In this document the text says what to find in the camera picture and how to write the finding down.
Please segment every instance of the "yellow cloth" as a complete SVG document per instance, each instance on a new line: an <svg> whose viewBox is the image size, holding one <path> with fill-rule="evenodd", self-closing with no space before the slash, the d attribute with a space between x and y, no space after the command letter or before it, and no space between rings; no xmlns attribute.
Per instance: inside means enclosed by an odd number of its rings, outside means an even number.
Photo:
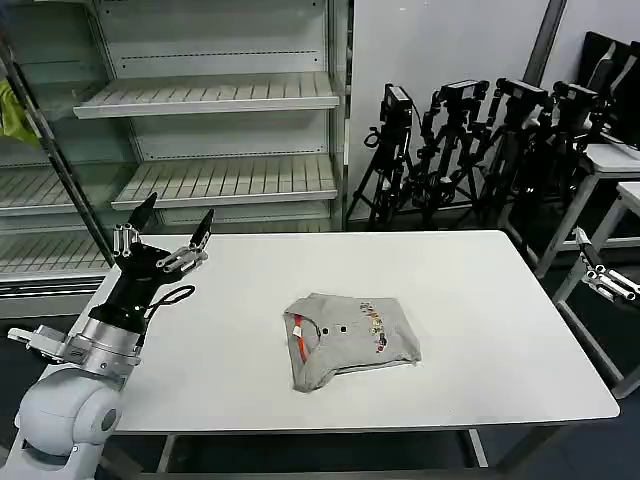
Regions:
<svg viewBox="0 0 640 480"><path fill-rule="evenodd" d="M0 81L0 109L2 109L0 135L16 138L36 147L40 146L38 137L33 133L27 115L7 79Z"/></svg>

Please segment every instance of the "shelving unit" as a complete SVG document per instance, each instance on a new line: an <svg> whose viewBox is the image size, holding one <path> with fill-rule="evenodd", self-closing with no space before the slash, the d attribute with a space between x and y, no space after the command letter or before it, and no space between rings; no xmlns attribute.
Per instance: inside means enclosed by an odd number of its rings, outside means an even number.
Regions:
<svg viewBox="0 0 640 480"><path fill-rule="evenodd" d="M78 168L85 193L95 208L108 207L117 195L122 183L118 178L123 176L118 167L99 164ZM75 212L76 207L52 167L0 169L0 217Z"/></svg>
<svg viewBox="0 0 640 480"><path fill-rule="evenodd" d="M0 280L37 274L105 273L109 265L83 230L0 237Z"/></svg>
<svg viewBox="0 0 640 480"><path fill-rule="evenodd" d="M328 155L147 162L112 202L131 210L151 192L159 208L333 200Z"/></svg>
<svg viewBox="0 0 640 480"><path fill-rule="evenodd" d="M326 72L119 79L73 111L78 118L336 107Z"/></svg>
<svg viewBox="0 0 640 480"><path fill-rule="evenodd" d="M336 229L348 0L176 5L11 7L17 62L102 226L156 192L156 233L212 207L221 233ZM0 278L103 268L49 159L22 153L0 162Z"/></svg>
<svg viewBox="0 0 640 480"><path fill-rule="evenodd" d="M130 122L139 164L113 209L155 192L167 226L338 217L346 0L123 0L96 19L114 78L73 112Z"/></svg>

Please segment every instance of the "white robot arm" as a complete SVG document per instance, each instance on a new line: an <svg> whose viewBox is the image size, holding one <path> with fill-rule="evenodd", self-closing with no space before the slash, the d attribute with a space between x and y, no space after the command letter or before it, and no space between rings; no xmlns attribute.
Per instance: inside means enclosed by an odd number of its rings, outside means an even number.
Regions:
<svg viewBox="0 0 640 480"><path fill-rule="evenodd" d="M81 333L67 336L44 326L33 332L10 330L9 338L65 368L38 381L23 397L16 418L19 431L0 480L93 478L122 415L120 394L140 363L151 316L195 288L180 287L152 304L154 295L207 259L204 247L213 210L189 245L174 253L141 243L138 231L153 213L155 200L154 194L134 210L127 225L116 227L114 254L122 274L107 301L91 309Z"/></svg>

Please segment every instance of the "metal shelf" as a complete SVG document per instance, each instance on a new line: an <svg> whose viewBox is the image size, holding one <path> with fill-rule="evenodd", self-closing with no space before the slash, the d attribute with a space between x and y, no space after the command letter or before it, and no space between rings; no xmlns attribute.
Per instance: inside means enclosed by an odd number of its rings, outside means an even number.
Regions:
<svg viewBox="0 0 640 480"><path fill-rule="evenodd" d="M85 230L0 237L0 278L5 275L104 273L108 263Z"/></svg>
<svg viewBox="0 0 640 480"><path fill-rule="evenodd" d="M94 207L108 206L122 182L122 164L77 168ZM0 169L0 217L75 213L76 208L51 166Z"/></svg>
<svg viewBox="0 0 640 480"><path fill-rule="evenodd" d="M118 79L75 107L78 118L322 110L340 103L326 72Z"/></svg>
<svg viewBox="0 0 640 480"><path fill-rule="evenodd" d="M151 193L158 208L332 200L338 196L328 155L153 161L142 164L115 201L132 210Z"/></svg>

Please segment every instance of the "camera tripod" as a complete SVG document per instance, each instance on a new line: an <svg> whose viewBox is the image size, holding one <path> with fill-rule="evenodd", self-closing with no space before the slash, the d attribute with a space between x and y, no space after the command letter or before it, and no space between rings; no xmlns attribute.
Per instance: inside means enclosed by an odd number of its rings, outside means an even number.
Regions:
<svg viewBox="0 0 640 480"><path fill-rule="evenodd" d="M552 125L555 107L560 110L557 125ZM505 208L503 219L520 221L520 246L526 251L531 219L543 203L557 200L566 210L583 177L590 173L590 162L581 161L587 146L599 138L604 125L603 103L598 95L578 85L557 82L542 110L540 126L533 130L516 179L518 193L513 208ZM592 127L585 133L585 121L591 114Z"/></svg>
<svg viewBox="0 0 640 480"><path fill-rule="evenodd" d="M486 97L489 82L467 80L443 86L433 94L431 108L424 114L422 120L421 136L425 142L423 148L418 150L420 162L409 171L400 191L399 201L394 206L392 216L396 213L405 213L402 208L409 199L422 214L425 227L432 226L432 217L439 208L453 203L456 192L462 193L472 202L477 201L477 191L473 168L479 159L471 153L475 139L486 141L491 132L493 121L478 123L478 114L482 101ZM447 109L448 119L436 136L433 131L433 120L440 113L444 104ZM438 168L429 172L431 162L437 153L442 156ZM449 167L454 151L461 146L458 157L459 168L449 176ZM468 179L469 192L460 187L460 183Z"/></svg>
<svg viewBox="0 0 640 480"><path fill-rule="evenodd" d="M515 181L524 150L529 143L531 131L525 128L525 122L534 109L537 106L544 107L549 98L547 92L542 89L520 81L501 78L496 82L496 90L489 109L490 118L497 116L505 95L509 100L506 103L507 113L504 122L488 141L482 142L476 156L483 159L498 140L502 141L502 145L488 172L484 172L485 182L478 201L456 220L454 226L462 223L471 213L484 218L486 223L491 212L503 209Z"/></svg>
<svg viewBox="0 0 640 480"><path fill-rule="evenodd" d="M362 177L360 186L353 194L353 201L347 211L346 221L349 221L360 200L369 206L370 213L367 230L373 230L376 224L387 228L392 217L393 206L397 204L398 195L404 175L404 164L410 172L413 164L409 155L411 145L411 127L413 102L407 93L392 84L385 85L384 100L380 106L380 130L371 127L371 134L364 144L375 148L376 152ZM373 200L364 195L371 175L378 174Z"/></svg>

